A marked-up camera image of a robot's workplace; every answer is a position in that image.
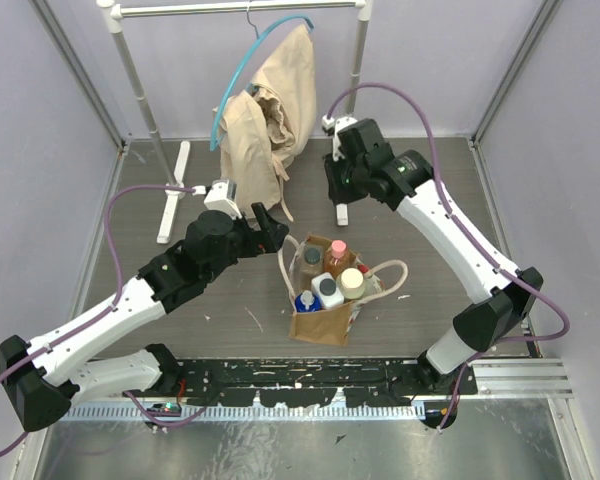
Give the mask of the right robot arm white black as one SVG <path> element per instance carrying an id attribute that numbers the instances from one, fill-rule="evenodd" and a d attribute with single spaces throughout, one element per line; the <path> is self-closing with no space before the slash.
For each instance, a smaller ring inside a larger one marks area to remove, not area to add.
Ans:
<path id="1" fill-rule="evenodd" d="M 541 274 L 521 270 L 502 255 L 458 210 L 446 211 L 434 169 L 415 150 L 395 154 L 372 119 L 324 117 L 332 140 L 324 158 L 328 195 L 335 205 L 371 197 L 407 220 L 429 241 L 459 278 L 471 303 L 450 329 L 417 359 L 424 390 L 439 394 L 454 381 L 454 371 L 478 352 L 505 337 L 535 302 Z"/>

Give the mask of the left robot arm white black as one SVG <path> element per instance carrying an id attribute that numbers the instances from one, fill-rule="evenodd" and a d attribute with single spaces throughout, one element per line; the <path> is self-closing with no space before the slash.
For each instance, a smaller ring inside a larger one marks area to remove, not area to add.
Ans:
<path id="1" fill-rule="evenodd" d="M 71 407 L 125 391 L 174 393 L 181 368 L 163 344 L 109 360 L 95 355 L 202 295 L 243 258 L 278 252 L 289 233 L 255 203 L 258 222 L 207 210 L 189 224 L 184 239 L 141 267 L 112 297 L 54 331 L 29 341 L 14 335 L 0 345 L 3 388 L 25 432 L 61 419 Z"/>

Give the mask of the canvas tote bag with handles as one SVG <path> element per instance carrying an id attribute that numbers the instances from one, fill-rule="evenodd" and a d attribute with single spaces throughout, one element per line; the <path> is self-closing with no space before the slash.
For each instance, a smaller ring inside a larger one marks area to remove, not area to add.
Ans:
<path id="1" fill-rule="evenodd" d="M 375 303 L 394 294 L 406 282 L 409 269 L 401 260 L 388 260 L 372 268 L 368 267 L 360 255 L 356 255 L 354 263 L 365 278 L 365 294 L 359 300 L 344 301 L 344 304 L 331 309 L 313 312 L 298 313 L 295 310 L 294 300 L 303 291 L 311 291 L 311 280 L 305 280 L 300 273 L 300 260 L 306 244 L 320 245 L 324 248 L 324 256 L 332 239 L 309 235 L 304 240 L 298 241 L 289 235 L 283 244 L 293 247 L 293 256 L 286 261 L 284 251 L 277 253 L 278 266 L 284 285 L 288 291 L 291 303 L 291 324 L 289 337 L 298 341 L 313 344 L 346 346 L 349 342 L 349 332 L 361 310 L 368 304 Z"/>

